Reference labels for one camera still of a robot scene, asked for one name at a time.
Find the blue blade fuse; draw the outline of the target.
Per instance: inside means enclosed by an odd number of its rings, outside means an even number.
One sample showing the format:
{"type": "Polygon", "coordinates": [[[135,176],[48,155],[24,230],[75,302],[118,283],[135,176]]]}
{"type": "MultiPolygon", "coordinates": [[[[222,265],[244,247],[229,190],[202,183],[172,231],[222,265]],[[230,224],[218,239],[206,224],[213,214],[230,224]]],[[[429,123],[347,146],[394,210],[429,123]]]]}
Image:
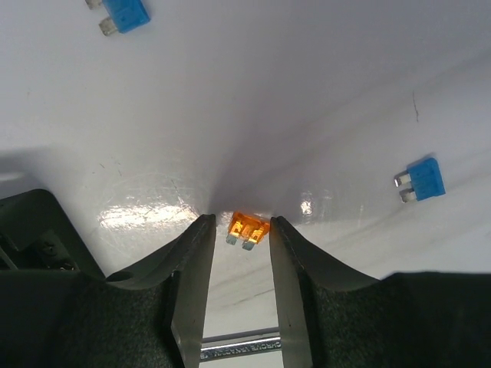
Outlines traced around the blue blade fuse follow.
{"type": "Polygon", "coordinates": [[[104,36],[126,34],[150,22],[150,16],[141,0],[85,0],[90,10],[104,7],[108,16],[99,23],[104,36]]]}
{"type": "Polygon", "coordinates": [[[402,203],[421,202],[446,194],[440,165],[432,156],[411,163],[394,177],[394,185],[400,189],[402,203]]]}

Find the black fuse box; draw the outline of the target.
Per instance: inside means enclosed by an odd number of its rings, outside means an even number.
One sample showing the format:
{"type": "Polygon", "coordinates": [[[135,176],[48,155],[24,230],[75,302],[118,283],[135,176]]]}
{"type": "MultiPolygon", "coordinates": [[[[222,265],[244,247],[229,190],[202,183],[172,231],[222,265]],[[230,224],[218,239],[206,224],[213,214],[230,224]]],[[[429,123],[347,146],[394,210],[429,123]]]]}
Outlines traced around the black fuse box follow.
{"type": "Polygon", "coordinates": [[[104,273],[54,195],[34,189],[1,200],[1,269],[104,273]]]}

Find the orange blade fuse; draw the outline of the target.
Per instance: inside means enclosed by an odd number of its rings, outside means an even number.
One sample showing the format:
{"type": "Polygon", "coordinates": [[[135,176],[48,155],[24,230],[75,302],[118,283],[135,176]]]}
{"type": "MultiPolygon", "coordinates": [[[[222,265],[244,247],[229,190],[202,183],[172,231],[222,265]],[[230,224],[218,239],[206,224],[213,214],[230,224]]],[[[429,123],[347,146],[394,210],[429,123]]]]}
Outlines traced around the orange blade fuse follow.
{"type": "Polygon", "coordinates": [[[226,243],[242,242],[242,248],[251,251],[270,231],[270,221],[258,215],[234,212],[229,223],[226,243]]]}

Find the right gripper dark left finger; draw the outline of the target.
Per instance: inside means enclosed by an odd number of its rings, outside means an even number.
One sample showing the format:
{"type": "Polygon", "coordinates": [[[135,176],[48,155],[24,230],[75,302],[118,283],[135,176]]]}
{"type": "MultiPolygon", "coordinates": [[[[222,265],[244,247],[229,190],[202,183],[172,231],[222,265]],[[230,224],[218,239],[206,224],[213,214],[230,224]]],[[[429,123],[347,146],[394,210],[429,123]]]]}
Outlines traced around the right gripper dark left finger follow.
{"type": "Polygon", "coordinates": [[[201,215],[169,244],[107,278],[131,291],[164,287],[157,334],[175,367],[200,362],[215,242],[216,217],[201,215]]]}

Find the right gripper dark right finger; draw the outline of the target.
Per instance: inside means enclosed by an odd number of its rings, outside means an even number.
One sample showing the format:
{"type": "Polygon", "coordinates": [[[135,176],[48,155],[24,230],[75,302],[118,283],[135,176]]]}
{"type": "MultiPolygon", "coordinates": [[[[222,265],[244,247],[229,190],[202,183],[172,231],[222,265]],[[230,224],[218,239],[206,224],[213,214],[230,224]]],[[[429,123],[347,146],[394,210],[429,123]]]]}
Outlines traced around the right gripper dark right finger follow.
{"type": "Polygon", "coordinates": [[[272,263],[282,359],[285,367],[325,362],[315,287],[345,292],[379,282],[308,241],[286,218],[270,221],[272,263]]]}

